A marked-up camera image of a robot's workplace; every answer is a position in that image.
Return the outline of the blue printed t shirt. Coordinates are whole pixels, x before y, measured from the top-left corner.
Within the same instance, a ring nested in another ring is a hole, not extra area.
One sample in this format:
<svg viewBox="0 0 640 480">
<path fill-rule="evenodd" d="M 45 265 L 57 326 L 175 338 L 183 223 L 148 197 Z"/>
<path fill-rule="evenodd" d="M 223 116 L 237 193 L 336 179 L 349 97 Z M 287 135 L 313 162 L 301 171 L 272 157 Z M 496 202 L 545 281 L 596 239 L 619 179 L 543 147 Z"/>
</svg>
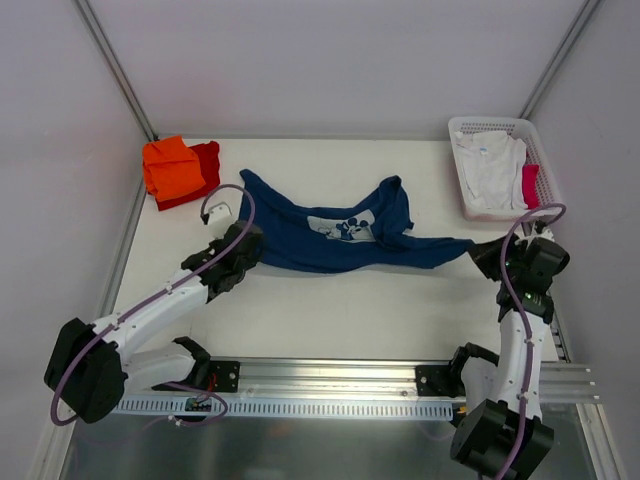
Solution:
<svg viewBox="0 0 640 480">
<path fill-rule="evenodd" d="M 371 265 L 434 269 L 469 250 L 470 239 L 413 237 L 409 198 L 398 176 L 387 177 L 350 208 L 294 204 L 249 169 L 239 218 L 254 217 L 264 236 L 261 261 L 305 273 L 337 274 Z"/>
</svg>

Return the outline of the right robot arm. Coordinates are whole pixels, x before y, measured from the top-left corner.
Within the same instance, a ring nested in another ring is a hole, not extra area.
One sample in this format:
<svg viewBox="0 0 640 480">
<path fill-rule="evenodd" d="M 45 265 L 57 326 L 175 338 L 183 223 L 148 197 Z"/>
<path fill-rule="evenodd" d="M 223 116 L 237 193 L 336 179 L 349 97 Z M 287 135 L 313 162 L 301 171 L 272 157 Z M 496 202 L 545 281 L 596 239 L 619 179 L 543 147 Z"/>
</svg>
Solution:
<svg viewBox="0 0 640 480">
<path fill-rule="evenodd" d="M 500 285 L 500 351 L 468 343 L 450 362 L 449 387 L 466 398 L 450 457 L 483 479 L 528 479 L 554 442 L 540 407 L 541 348 L 554 315 L 549 288 L 570 256 L 541 237 L 477 245 L 471 256 Z"/>
</svg>

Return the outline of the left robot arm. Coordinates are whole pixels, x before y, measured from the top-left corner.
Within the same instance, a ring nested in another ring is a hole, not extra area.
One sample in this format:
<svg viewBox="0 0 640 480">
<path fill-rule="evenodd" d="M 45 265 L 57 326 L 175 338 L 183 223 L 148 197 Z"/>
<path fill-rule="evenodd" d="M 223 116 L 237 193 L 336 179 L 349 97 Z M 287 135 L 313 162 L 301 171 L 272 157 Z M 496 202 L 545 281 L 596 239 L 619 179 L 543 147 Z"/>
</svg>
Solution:
<svg viewBox="0 0 640 480">
<path fill-rule="evenodd" d="M 237 221 L 185 259 L 148 298 L 91 323 L 78 318 L 65 323 L 44 374 L 54 393 L 52 422 L 71 422 L 60 418 L 61 403 L 73 411 L 73 420 L 95 423 L 131 392 L 153 387 L 210 391 L 211 356 L 195 340 L 182 336 L 163 348 L 141 348 L 186 314 L 231 291 L 256 266 L 263 247 L 261 229 Z"/>
</svg>

